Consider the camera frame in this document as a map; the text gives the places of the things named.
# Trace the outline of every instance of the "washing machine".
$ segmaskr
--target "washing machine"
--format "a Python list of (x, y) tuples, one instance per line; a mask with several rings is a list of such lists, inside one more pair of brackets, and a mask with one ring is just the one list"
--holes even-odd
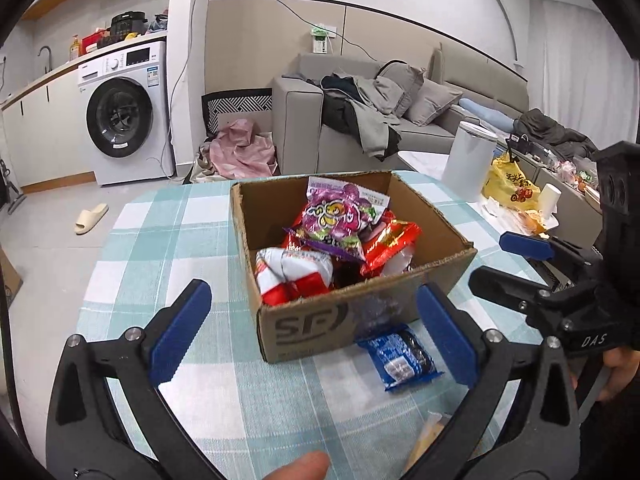
[(153, 41), (79, 66), (89, 163), (101, 186), (175, 173), (165, 52), (164, 41)]

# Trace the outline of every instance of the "brown cardboard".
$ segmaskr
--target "brown cardboard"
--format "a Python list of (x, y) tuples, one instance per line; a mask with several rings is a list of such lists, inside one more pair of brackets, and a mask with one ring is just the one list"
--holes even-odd
[(276, 363), (350, 345), (362, 337), (363, 317), (381, 304), (394, 322), (418, 318), (415, 293), (427, 281), (448, 293), (476, 255), (466, 240), (431, 203), (388, 171), (326, 175), (389, 195), (399, 219), (416, 222), (414, 270), (373, 278), (322, 296), (281, 306), (262, 304), (254, 279), (255, 253), (279, 246), (306, 203), (307, 176), (238, 182), (231, 188), (231, 207), (244, 267), (249, 306), (255, 315), (258, 342), (265, 361)]
[(4, 292), (6, 294), (7, 305), (11, 305), (15, 295), (22, 286), (22, 278), (16, 272), (9, 259), (0, 248), (0, 267), (2, 268), (2, 277), (4, 278)]

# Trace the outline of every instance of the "kitchen counter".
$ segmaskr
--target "kitchen counter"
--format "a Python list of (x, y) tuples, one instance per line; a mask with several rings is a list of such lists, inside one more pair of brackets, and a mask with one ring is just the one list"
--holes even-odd
[(166, 38), (166, 35), (167, 35), (166, 30), (160, 30), (158, 32), (153, 32), (151, 34), (145, 34), (144, 36), (138, 36), (137, 38), (133, 38), (132, 40), (120, 41), (118, 43), (114, 43), (112, 45), (99, 48), (98, 50), (95, 50), (94, 52), (90, 52), (88, 54), (84, 54), (84, 56), (80, 56), (79, 58), (73, 61), (68, 61), (64, 65), (61, 65), (53, 69), (51, 72), (47, 72), (43, 76), (36, 79), (36, 81), (34, 81), (33, 83), (28, 84), (27, 86), (25, 86), (24, 88), (16, 92), (15, 94), (12, 94), (11, 96), (9, 96), (8, 99), (4, 103), (2, 103), (1, 105), (2, 110), (5, 110), (9, 106), (11, 106), (13, 103), (15, 103), (17, 100), (20, 100), (25, 95), (27, 95), (29, 92), (35, 90), (36, 88), (39, 88), (40, 86), (48, 83), (49, 81), (52, 81), (53, 79), (63, 74), (66, 74), (68, 72), (71, 72), (72, 70), (75, 70), (76, 68), (78, 68), (79, 65), (89, 61), (90, 59), (93, 59), (94, 57), (104, 56), (109, 52), (115, 52), (117, 50), (122, 50), (123, 48), (129, 48), (130, 46), (134, 46), (137, 44), (148, 43), (149, 41), (155, 41), (161, 38)]

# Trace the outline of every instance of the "blue wrapper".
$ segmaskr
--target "blue wrapper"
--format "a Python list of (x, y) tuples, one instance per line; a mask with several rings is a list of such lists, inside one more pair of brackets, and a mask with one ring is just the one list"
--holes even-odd
[(358, 346), (369, 351), (385, 391), (404, 384), (428, 382), (441, 375), (415, 333), (401, 325), (393, 332), (359, 341)]

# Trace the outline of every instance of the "gray pillow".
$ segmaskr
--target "gray pillow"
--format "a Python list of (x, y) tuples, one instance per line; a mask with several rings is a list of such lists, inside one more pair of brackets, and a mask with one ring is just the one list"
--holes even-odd
[(404, 61), (389, 61), (378, 72), (379, 76), (391, 79), (403, 91), (404, 95), (398, 101), (398, 105), (394, 108), (393, 114), (396, 117), (402, 117), (409, 109), (414, 99), (418, 97), (418, 92), (424, 83), (422, 70), (408, 65)]
[(425, 78), (418, 97), (406, 111), (406, 118), (413, 124), (426, 126), (444, 110), (457, 103), (461, 96), (460, 90), (439, 85)]

